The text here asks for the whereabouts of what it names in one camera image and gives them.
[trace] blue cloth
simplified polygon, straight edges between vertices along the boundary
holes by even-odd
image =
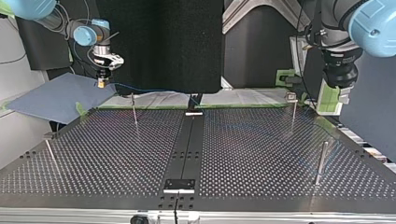
[[[95,79],[67,73],[12,101],[7,109],[69,124],[80,116],[76,104],[88,111],[116,93],[114,85],[99,89],[95,84]]]

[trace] white wall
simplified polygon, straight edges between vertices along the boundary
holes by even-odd
[[[6,19],[0,19],[0,63],[19,59],[24,54],[18,32]],[[0,106],[39,87],[46,73],[31,71],[27,58],[0,64]],[[0,108],[0,169],[42,141],[50,132],[49,123]]]

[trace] blue cable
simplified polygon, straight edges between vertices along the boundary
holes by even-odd
[[[130,89],[130,90],[133,90],[133,91],[142,91],[142,92],[173,91],[173,90],[142,90],[142,89],[138,89],[138,88],[136,88],[136,87],[129,86],[129,85],[125,85],[125,84],[121,84],[121,83],[112,83],[112,84],[114,84],[114,85],[116,85],[116,86],[121,86],[121,87]],[[181,92],[181,91],[174,91],[174,92],[178,92],[178,93],[185,94],[184,92]],[[190,98],[190,99],[191,99],[192,101],[194,101],[197,105],[199,104],[199,103],[196,102],[194,99],[192,99],[192,98]],[[209,118],[209,121],[211,121],[211,122],[215,123],[216,125],[218,125],[212,118],[210,118],[210,117],[208,117],[208,118]],[[325,172],[324,172],[323,174],[320,174],[320,175],[326,175],[326,170],[328,170],[328,169],[327,169],[327,166],[330,165],[331,162],[332,162],[332,160],[335,158],[336,152],[339,150],[339,148],[340,148],[340,146],[341,146],[341,142],[340,142],[340,140],[338,140],[337,138],[335,138],[334,136],[332,136],[332,135],[331,135],[327,130],[325,130],[323,127],[321,127],[321,126],[319,126],[319,125],[317,125],[317,124],[311,123],[311,122],[305,122],[305,123],[307,123],[307,124],[309,124],[309,125],[312,125],[312,126],[314,126],[314,127],[319,127],[319,128],[320,128],[321,130],[323,130],[327,135],[329,135],[332,139],[335,140],[336,149],[333,150],[333,151],[331,152],[331,154],[329,155],[329,159],[328,159],[327,162],[325,163],[325,169],[324,169]],[[241,126],[241,125],[243,125],[244,127],[251,127],[251,128],[253,128],[253,129],[260,129],[260,132],[263,131],[262,127],[254,126],[254,125],[246,125],[246,124],[238,124],[238,125],[235,125],[235,124],[222,124],[221,126],[230,126],[230,127],[234,128],[234,127],[238,127],[238,126]],[[283,140],[281,140],[280,138],[278,138],[277,136],[275,136],[275,135],[272,134],[272,133],[264,132],[264,134],[273,137],[277,142],[281,143],[282,145],[287,145],[286,142],[284,142]],[[306,162],[306,161],[304,161],[303,159],[298,159],[298,160],[299,160],[299,163],[300,163],[302,166],[304,166],[304,167],[306,167],[308,170],[310,170],[311,174],[313,174],[313,175],[317,175],[317,174],[318,174],[317,169],[316,169],[316,168],[312,168],[312,165],[311,165],[309,162]]]

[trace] perforated metal table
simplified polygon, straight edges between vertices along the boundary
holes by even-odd
[[[137,116],[136,125],[131,110],[93,111],[49,142],[55,160],[44,143],[21,155],[0,171],[0,217],[37,208],[396,213],[395,174],[310,111],[298,109],[295,121],[290,107]],[[195,191],[164,194],[168,179],[193,179]]]

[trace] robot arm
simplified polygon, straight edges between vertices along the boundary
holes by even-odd
[[[364,51],[375,57],[396,55],[395,0],[322,0],[321,7],[320,44],[310,44],[322,49],[330,87],[353,87],[359,74],[354,62]]]
[[[99,88],[104,88],[111,72],[124,64],[121,56],[111,53],[108,21],[92,20],[91,24],[85,24],[82,20],[69,20],[66,10],[56,0],[0,0],[0,7],[17,17],[36,21],[66,38],[74,38],[81,46],[92,46],[92,62],[99,67]]]

